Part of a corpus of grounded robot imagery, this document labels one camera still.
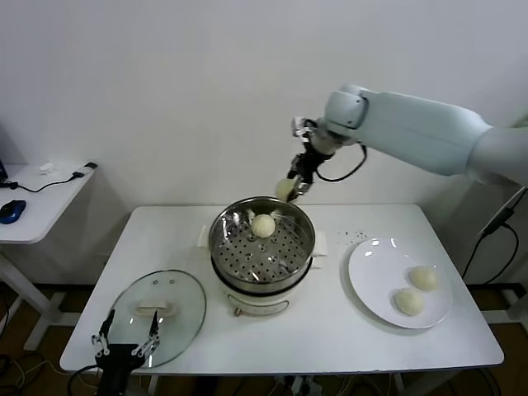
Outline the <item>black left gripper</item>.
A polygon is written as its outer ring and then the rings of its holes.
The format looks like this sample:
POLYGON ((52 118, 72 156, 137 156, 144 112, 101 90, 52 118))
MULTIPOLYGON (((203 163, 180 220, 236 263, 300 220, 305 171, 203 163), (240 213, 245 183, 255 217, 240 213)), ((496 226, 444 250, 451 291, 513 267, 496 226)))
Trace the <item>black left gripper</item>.
POLYGON ((138 344, 110 344, 108 333, 110 331, 115 310, 112 309, 103 321, 98 334, 92 335, 92 345, 95 348, 95 360, 98 367, 141 367, 142 357, 150 357, 160 343, 158 334, 158 311, 153 314, 148 331, 148 340, 142 345, 138 344))

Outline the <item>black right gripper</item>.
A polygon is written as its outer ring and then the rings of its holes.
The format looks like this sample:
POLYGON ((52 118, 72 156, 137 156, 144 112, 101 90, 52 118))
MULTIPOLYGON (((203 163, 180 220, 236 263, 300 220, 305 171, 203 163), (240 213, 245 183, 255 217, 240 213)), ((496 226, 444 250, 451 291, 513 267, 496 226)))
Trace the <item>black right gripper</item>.
POLYGON ((290 186, 289 202, 293 202, 309 192, 311 184, 314 182, 314 173, 321 164, 330 159, 329 155, 320 153, 310 142, 303 143, 303 147, 304 152, 294 157, 287 173, 290 186))

